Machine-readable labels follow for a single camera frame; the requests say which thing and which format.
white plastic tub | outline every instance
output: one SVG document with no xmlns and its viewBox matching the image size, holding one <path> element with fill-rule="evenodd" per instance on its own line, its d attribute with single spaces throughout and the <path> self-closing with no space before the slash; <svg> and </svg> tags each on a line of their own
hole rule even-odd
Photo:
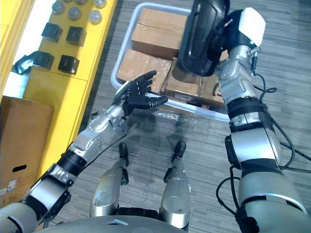
<svg viewBox="0 0 311 233">
<path fill-rule="evenodd" d="M 124 40 L 122 42 L 117 62 L 115 64 L 115 66 L 112 70 L 111 76 L 110 76 L 111 83 L 116 89 L 119 89 L 122 86 L 122 84 L 120 82 L 118 82 L 118 80 L 117 80 L 117 73 L 118 73 L 119 67 L 121 65 L 121 62 L 125 56 L 126 50 L 132 48 L 132 42 L 131 42 L 132 33 L 133 33 L 134 28 L 138 22 L 139 16 L 140 16 L 143 8 L 160 10 L 160 11 L 165 11 L 165 12 L 171 12 L 171 13 L 180 14 L 180 15 L 184 15 L 184 16 L 188 16 L 190 14 L 189 9 L 183 9 L 183 8 L 160 5 L 160 4 L 155 4 L 155 3 L 148 3 L 148 2 L 141 3 L 135 8 L 133 15 L 132 15 L 132 18 L 130 20 L 130 25 L 126 31 Z M 182 109 L 182 110 L 185 110 L 185 111 L 188 111 L 191 113 L 199 114 L 199 115 L 202 115 L 205 117 L 209 117 L 209 118 L 212 118 L 215 120 L 229 121 L 229 117 L 227 114 L 222 114 L 222 113 L 214 112 L 211 110 L 199 108 L 199 107 L 196 107 L 196 106 L 193 106 L 190 104 L 186 104 L 186 103 L 183 103 L 180 101 L 169 99 L 169 101 L 166 103 L 166 105 L 174 107 L 174 108 Z"/>
</svg>

label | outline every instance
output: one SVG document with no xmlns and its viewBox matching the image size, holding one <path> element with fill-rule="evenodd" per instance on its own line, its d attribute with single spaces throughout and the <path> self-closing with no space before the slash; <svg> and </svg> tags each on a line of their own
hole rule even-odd
<svg viewBox="0 0 311 233">
<path fill-rule="evenodd" d="M 0 190 L 0 196 L 6 193 L 6 188 Z"/>
<path fill-rule="evenodd" d="M 10 192 L 10 191 L 15 189 L 16 181 L 17 181 L 17 179 L 9 182 L 7 192 Z"/>
</svg>

brown cardboard box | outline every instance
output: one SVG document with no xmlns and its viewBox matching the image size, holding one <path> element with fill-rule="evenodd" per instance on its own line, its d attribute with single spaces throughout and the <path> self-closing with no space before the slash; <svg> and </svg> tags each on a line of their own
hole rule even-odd
<svg viewBox="0 0 311 233">
<path fill-rule="evenodd" d="M 165 84 L 161 88 L 162 94 L 194 105 L 196 103 L 207 104 L 213 107 L 223 105 L 223 98 L 220 95 L 220 85 L 216 75 L 200 77 L 183 73 L 185 79 L 192 79 L 193 83 L 182 82 L 175 78 L 176 75 L 181 74 L 178 67 L 176 67 L 176 62 L 177 59 L 174 58 Z"/>
<path fill-rule="evenodd" d="M 171 68 L 171 63 L 171 61 L 155 58 L 134 50 L 128 50 L 120 65 L 117 79 L 121 82 L 131 81 L 139 75 L 156 70 L 157 74 L 153 77 L 151 91 L 159 93 Z"/>
<path fill-rule="evenodd" d="M 52 114 L 52 106 L 3 96 L 0 207 L 23 199 L 36 181 Z"/>
<path fill-rule="evenodd" d="M 171 60 L 177 57 L 187 17 L 143 9 L 132 35 L 133 49 Z"/>
</svg>

gray carpet floor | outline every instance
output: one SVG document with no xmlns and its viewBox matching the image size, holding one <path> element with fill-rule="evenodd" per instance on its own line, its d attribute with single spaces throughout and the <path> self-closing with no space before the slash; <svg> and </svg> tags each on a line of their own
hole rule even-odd
<svg viewBox="0 0 311 233">
<path fill-rule="evenodd" d="M 116 62 L 131 14 L 142 0 L 119 0 L 102 53 L 81 129 L 89 114 L 107 109 L 115 89 L 110 74 Z M 191 8 L 191 0 L 154 0 L 150 2 Z M 267 94 L 270 113 L 292 139 L 297 149 L 311 155 L 311 2 L 309 0 L 232 0 L 231 10 L 253 7 L 266 20 L 266 31 L 257 71 L 264 75 L 268 87 L 278 91 Z M 174 109 L 139 111 L 128 118 L 129 134 L 124 142 L 129 149 L 130 183 L 121 188 L 120 206 L 158 210 L 165 188 L 164 174 L 171 165 L 172 150 L 185 140 L 184 162 L 192 186 L 191 233 L 239 232 L 234 217 L 217 202 L 218 183 L 229 176 L 224 138 L 229 135 L 227 123 L 201 116 L 178 114 Z M 290 152 L 282 149 L 282 164 Z M 88 167 L 71 188 L 72 199 L 55 222 L 89 216 L 89 202 L 98 179 L 116 162 L 117 145 L 112 146 Z M 311 169 L 311 164 L 297 156 L 294 167 Z M 310 174 L 284 172 L 296 185 L 311 214 Z M 231 208 L 234 204 L 229 184 L 220 191 Z"/>
</svg>

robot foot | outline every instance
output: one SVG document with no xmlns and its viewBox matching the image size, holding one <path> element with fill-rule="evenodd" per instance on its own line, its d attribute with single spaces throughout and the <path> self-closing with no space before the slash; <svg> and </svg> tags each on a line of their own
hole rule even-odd
<svg viewBox="0 0 311 233">
<path fill-rule="evenodd" d="M 185 150 L 186 150 L 186 147 L 187 147 L 187 145 L 184 141 L 179 141 L 177 143 L 177 145 L 175 146 L 174 155 L 172 157 L 172 163 L 174 162 L 176 157 L 178 157 L 178 158 L 183 157 Z"/>
<path fill-rule="evenodd" d="M 121 142 L 119 144 L 119 158 L 125 159 L 125 166 L 128 167 L 129 161 L 128 161 L 128 152 L 127 152 L 127 146 L 124 142 Z"/>
</svg>

